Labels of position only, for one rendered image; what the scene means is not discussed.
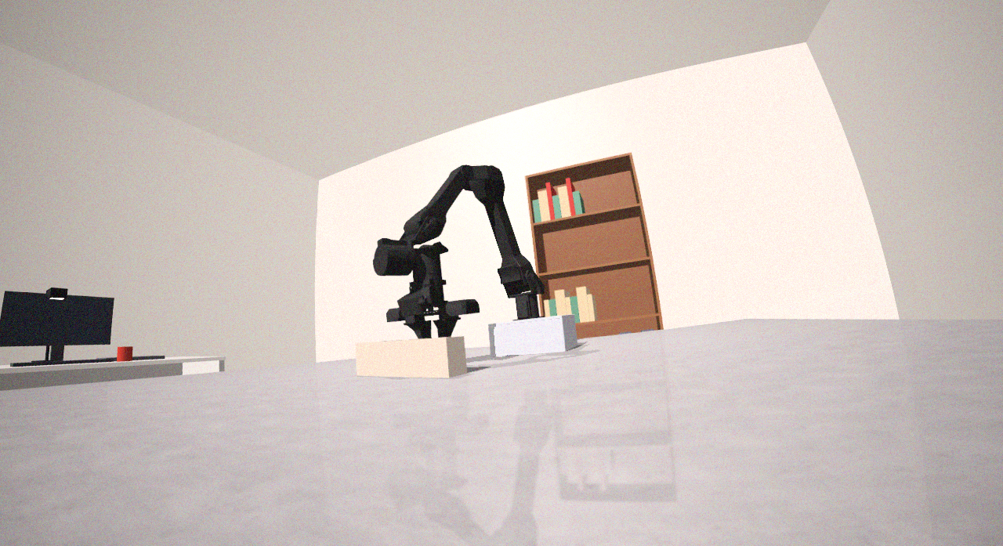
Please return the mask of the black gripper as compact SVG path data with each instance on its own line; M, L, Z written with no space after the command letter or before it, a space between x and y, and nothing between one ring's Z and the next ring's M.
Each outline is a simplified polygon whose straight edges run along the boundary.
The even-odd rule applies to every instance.
M438 338L451 338L456 322L458 322L458 319L461 319L459 315L480 313L479 303L475 299L445 301L444 285L447 285L447 281L442 280L442 274L419 275L413 277L413 281L409 283L409 286L414 285L417 290L421 290L426 285L433 285L438 297L440 297L440 305L433 306L431 304L427 308L427 313L408 315L406 317L401 316L399 308L388 308L386 321L391 324L392 322L405 320L404 326L409 326L415 332L417 339L431 338L431 320L425 321L424 316L440 315L439 319L433 320L433 324L436 325ZM434 310L433 307L438 307L438 309Z

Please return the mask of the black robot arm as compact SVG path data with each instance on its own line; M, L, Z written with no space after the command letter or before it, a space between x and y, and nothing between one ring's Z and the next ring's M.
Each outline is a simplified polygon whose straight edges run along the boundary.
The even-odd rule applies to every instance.
M459 165L449 172L431 201L405 222L404 235L399 241L389 238L377 241L373 259L374 273L377 276L408 276L413 272L413 277L442 274L440 255L448 252L447 246L441 241L423 243L442 234L447 224L447 212L463 189L472 190L474 197L486 208L501 254L499 280L504 284L506 296L516 300L517 319L513 320L543 317L540 316L538 294L545 293L545 285L517 245L515 231L504 204L504 176L495 165ZM422 246L415 248L416 244ZM406 317L423 314L431 304L439 306L440 297L431 284L421 290L412 285L409 286L409 293L396 302L401 316Z

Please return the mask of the beige power strip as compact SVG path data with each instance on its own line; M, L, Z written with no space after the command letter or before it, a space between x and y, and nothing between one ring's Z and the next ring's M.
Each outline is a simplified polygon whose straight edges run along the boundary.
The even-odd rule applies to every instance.
M356 342L361 376L449 378L466 374L465 336Z

